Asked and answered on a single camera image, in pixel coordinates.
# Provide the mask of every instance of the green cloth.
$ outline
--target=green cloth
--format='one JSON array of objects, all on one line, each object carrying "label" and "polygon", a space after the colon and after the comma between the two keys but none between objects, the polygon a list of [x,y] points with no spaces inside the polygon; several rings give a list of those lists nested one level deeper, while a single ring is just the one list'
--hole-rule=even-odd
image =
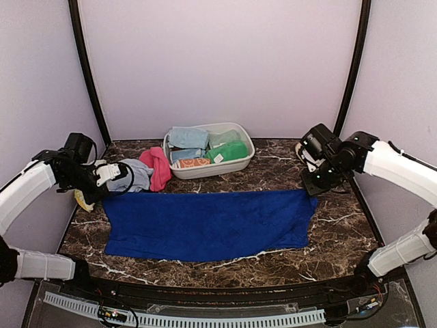
[{"label": "green cloth", "polygon": [[232,161],[233,159],[243,159],[247,157],[247,147],[243,141],[233,141],[224,144],[223,146],[211,149],[205,155],[206,159],[210,159],[211,163],[221,163]]},{"label": "green cloth", "polygon": [[225,133],[221,133],[217,135],[215,133],[210,133],[210,148],[217,148],[227,144],[228,142],[239,141],[241,140],[240,133],[235,130],[229,130]]}]

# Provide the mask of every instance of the perforated white strip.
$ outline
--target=perforated white strip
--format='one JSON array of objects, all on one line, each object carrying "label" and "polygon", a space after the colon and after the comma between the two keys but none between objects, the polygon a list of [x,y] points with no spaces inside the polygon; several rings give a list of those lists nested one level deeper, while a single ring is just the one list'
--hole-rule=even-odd
[{"label": "perforated white strip", "polygon": [[[97,303],[89,303],[52,292],[46,292],[44,302],[81,316],[92,319],[98,318]],[[158,316],[141,312],[137,312],[137,316],[140,327],[166,328],[288,328],[326,322],[324,310],[257,318],[182,318],[177,316]],[[128,313],[128,320],[124,325],[135,327],[135,318],[132,313]]]}]

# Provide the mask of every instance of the red towel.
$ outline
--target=red towel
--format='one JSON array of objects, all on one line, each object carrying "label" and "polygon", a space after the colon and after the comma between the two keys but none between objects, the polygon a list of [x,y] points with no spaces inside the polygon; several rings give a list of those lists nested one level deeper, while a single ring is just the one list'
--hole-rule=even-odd
[{"label": "red towel", "polygon": [[154,169],[150,178],[150,190],[163,190],[167,181],[171,179],[170,164],[164,155],[163,149],[161,147],[152,147],[141,154],[139,160]]}]

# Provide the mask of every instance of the black frame post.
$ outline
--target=black frame post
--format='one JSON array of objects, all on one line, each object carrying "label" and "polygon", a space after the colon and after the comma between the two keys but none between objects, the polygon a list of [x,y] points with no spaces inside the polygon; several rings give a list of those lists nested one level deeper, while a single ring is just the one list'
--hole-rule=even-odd
[{"label": "black frame post", "polygon": [[77,53],[79,54],[79,60],[82,66],[83,78],[87,85],[89,99],[91,100],[94,115],[96,116],[98,128],[102,134],[105,146],[108,147],[111,143],[111,136],[109,135],[108,126],[104,121],[102,107],[98,100],[96,86],[94,85],[94,79],[91,73],[91,66],[89,65],[87,48],[83,37],[81,15],[79,14],[79,5],[77,0],[68,0],[68,5],[70,7],[71,24],[73,27],[74,39],[76,40]]},{"label": "black frame post", "polygon": [[367,26],[369,24],[371,0],[363,0],[361,3],[360,23],[358,24],[358,32],[355,39],[354,54],[352,56],[352,63],[350,64],[348,82],[344,90],[343,100],[341,101],[337,121],[335,122],[334,134],[340,136],[343,130],[344,122],[348,114],[348,109],[352,95],[354,93],[356,77],[360,68],[361,57],[363,55],[364,43],[366,39]]}]

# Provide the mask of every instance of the white wall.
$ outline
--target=white wall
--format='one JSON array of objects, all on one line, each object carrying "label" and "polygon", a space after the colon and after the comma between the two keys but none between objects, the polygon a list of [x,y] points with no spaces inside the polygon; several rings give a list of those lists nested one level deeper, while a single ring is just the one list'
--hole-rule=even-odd
[{"label": "white wall", "polygon": [[253,137],[333,127],[359,0],[80,1],[114,139],[241,123]]},{"label": "white wall", "polygon": [[[363,61],[343,136],[366,131],[437,165],[437,3],[373,1]],[[358,183],[387,243],[431,206],[388,182]],[[437,261],[408,266],[428,327],[437,323]]]},{"label": "white wall", "polygon": [[[103,149],[82,77],[68,2],[0,3],[0,185],[42,149],[63,146],[68,133],[89,135]],[[72,214],[72,195],[50,190],[5,235],[25,249],[57,250]],[[21,326],[31,282],[0,288],[2,327]]]}]

